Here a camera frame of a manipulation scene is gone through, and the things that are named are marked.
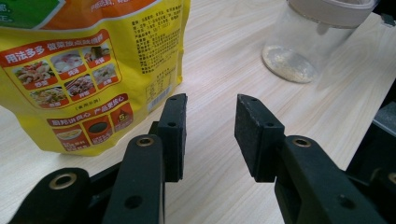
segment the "wood grain surface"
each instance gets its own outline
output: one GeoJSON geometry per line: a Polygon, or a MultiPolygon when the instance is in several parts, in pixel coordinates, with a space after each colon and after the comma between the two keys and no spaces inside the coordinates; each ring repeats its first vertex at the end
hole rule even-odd
{"type": "MultiPolygon", "coordinates": [[[[285,81],[261,59],[281,0],[191,0],[185,33],[187,145],[184,179],[166,185],[167,223],[282,223],[273,184],[250,177],[233,137],[237,93],[259,98],[286,135],[315,139],[347,168],[396,78],[396,31],[368,20],[335,52],[320,78],[285,81]]],[[[0,223],[7,223],[43,176],[63,167],[95,175],[121,161],[128,141],[147,133],[162,108],[97,157],[41,151],[13,114],[0,107],[0,223]]]]}

